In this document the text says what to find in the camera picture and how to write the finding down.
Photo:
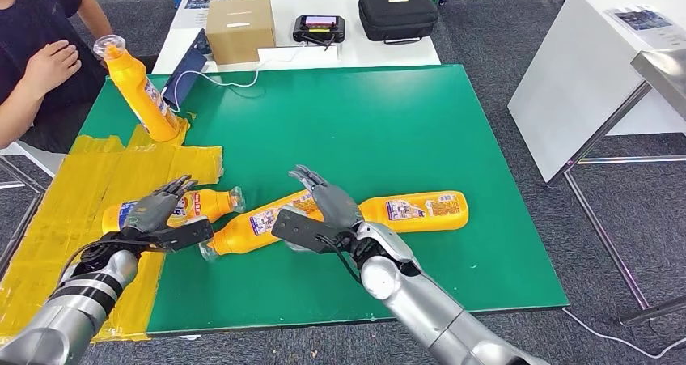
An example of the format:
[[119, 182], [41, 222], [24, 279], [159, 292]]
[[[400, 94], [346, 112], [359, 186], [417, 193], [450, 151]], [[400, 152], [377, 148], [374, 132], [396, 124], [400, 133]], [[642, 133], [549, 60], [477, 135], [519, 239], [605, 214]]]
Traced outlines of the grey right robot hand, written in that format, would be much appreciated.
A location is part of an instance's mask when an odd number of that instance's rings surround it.
[[302, 183], [312, 195], [326, 223], [338, 228], [352, 228], [363, 220], [362, 212], [353, 198], [317, 172], [298, 164], [288, 174]]

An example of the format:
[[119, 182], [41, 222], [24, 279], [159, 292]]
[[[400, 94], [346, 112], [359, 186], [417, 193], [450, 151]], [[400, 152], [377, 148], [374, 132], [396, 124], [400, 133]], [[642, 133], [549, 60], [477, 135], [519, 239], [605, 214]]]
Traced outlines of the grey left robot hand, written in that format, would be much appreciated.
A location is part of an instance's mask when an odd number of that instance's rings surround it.
[[130, 227], [148, 233], [166, 227], [179, 200], [196, 184], [190, 175], [183, 175], [157, 188], [134, 204], [121, 230]]

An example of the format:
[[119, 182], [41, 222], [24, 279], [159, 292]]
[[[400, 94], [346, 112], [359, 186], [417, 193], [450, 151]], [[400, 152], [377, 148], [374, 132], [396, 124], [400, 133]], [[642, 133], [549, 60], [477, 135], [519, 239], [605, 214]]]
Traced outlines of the person's right hand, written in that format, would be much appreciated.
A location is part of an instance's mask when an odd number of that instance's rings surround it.
[[71, 78], [81, 65], [76, 46], [59, 40], [29, 58], [22, 81], [33, 93], [44, 96]]

